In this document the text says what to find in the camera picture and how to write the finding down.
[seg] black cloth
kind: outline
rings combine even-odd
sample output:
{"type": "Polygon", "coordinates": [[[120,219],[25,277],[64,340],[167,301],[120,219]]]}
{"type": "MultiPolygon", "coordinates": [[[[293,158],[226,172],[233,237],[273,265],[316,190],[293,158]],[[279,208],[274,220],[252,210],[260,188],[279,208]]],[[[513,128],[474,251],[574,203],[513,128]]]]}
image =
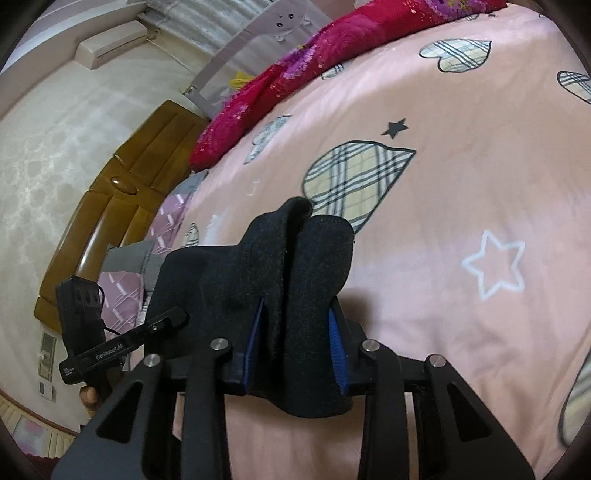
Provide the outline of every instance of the black cloth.
{"type": "Polygon", "coordinates": [[[306,418],[348,411],[330,357],[328,310],[353,255],[353,229],[339,217],[311,217],[296,197],[255,218],[238,245],[187,247],[162,266],[147,319],[180,306],[189,323],[147,352],[190,355],[214,338],[232,342],[250,329],[259,299],[266,315],[253,394],[306,418]]]}

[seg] black cable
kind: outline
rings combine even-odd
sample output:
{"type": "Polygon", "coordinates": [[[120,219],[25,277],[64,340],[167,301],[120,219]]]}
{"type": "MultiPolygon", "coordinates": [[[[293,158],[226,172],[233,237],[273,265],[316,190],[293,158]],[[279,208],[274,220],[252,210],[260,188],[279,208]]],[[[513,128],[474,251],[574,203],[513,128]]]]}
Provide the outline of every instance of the black cable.
{"type": "MultiPolygon", "coordinates": [[[[103,311],[103,305],[105,304],[105,291],[103,290],[103,287],[101,287],[100,285],[97,285],[99,287],[99,291],[102,293],[102,298],[100,300],[100,311],[103,311]]],[[[109,327],[107,327],[107,325],[105,325],[105,321],[103,320],[103,328],[110,333],[114,333],[115,335],[119,336],[121,335],[119,332],[117,332],[116,330],[113,330],[109,327]]]]}

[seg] wall outlet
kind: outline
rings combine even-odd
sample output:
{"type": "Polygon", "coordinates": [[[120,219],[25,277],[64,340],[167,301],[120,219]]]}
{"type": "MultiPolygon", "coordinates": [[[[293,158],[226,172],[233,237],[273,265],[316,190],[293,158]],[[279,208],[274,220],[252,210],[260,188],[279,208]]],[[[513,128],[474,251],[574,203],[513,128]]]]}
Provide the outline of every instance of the wall outlet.
{"type": "Polygon", "coordinates": [[[54,401],[56,395],[55,390],[51,382],[44,380],[42,378],[39,379],[39,394],[50,401],[54,401]]]}

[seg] white star outline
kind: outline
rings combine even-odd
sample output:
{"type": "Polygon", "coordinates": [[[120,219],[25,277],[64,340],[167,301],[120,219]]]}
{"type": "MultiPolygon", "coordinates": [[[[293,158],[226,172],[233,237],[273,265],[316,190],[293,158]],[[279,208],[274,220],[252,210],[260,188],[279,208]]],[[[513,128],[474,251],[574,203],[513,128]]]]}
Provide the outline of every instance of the white star outline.
{"type": "Polygon", "coordinates": [[[484,230],[484,233],[482,234],[482,240],[480,240],[480,251],[478,253],[470,255],[469,257],[462,260],[462,267],[465,268],[472,275],[474,275],[475,277],[478,278],[478,292],[480,294],[480,300],[482,300],[482,301],[488,300],[496,292],[498,292],[501,288],[508,290],[508,291],[514,291],[517,293],[522,292],[524,290],[525,283],[523,281],[523,277],[521,276],[521,273],[519,272],[519,268],[517,268],[517,265],[519,264],[519,260],[521,260],[521,255],[523,255],[524,249],[525,249],[525,242],[523,242],[523,241],[516,241],[516,242],[510,242],[508,244],[502,244],[501,242],[499,242],[497,237],[495,237],[492,234],[492,232],[490,232],[489,230],[484,230]],[[515,249],[515,248],[518,249],[517,255],[515,256],[515,259],[513,260],[511,267],[510,267],[511,272],[513,273],[515,280],[517,281],[516,284],[509,283],[505,280],[499,280],[492,286],[492,288],[490,290],[486,291],[486,288],[484,286],[484,272],[482,270],[479,270],[479,269],[473,267],[471,265],[471,263],[474,262],[475,260],[479,260],[484,257],[484,255],[486,253],[486,241],[488,239],[490,239],[491,242],[494,243],[495,246],[499,250],[506,251],[506,250],[515,249]]]}

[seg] metal screw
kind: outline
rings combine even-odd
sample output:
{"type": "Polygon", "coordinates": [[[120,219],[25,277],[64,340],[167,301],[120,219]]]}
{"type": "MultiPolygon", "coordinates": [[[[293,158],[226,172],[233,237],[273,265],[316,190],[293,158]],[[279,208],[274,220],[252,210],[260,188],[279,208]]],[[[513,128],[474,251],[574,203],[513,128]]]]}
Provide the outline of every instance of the metal screw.
{"type": "Polygon", "coordinates": [[[372,339],[364,340],[361,347],[363,347],[363,350],[366,352],[376,352],[379,350],[379,342],[372,339]]]}
{"type": "Polygon", "coordinates": [[[144,357],[144,365],[146,367],[155,367],[160,363],[160,356],[156,353],[151,353],[144,357]]]}
{"type": "Polygon", "coordinates": [[[230,345],[230,342],[225,338],[216,338],[209,344],[209,346],[216,351],[224,350],[225,348],[228,348],[228,345],[230,345]]]}
{"type": "Polygon", "coordinates": [[[434,367],[443,367],[447,361],[443,355],[435,354],[429,357],[429,363],[434,367]]]}

